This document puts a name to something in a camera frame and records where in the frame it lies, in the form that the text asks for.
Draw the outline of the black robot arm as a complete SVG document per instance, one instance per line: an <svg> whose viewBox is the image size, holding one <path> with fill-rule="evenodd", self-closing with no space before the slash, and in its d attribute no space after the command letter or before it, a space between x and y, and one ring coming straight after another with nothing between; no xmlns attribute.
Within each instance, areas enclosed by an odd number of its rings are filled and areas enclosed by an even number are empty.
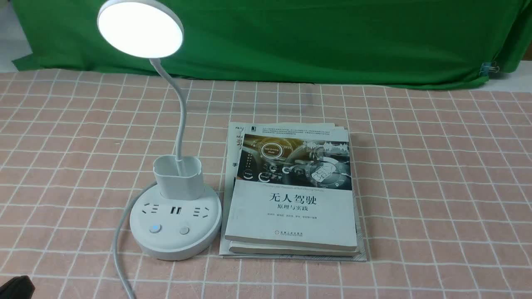
<svg viewBox="0 0 532 299"><path fill-rule="evenodd" d="M31 299L35 286L29 276L17 276L0 287L1 299Z"/></svg>

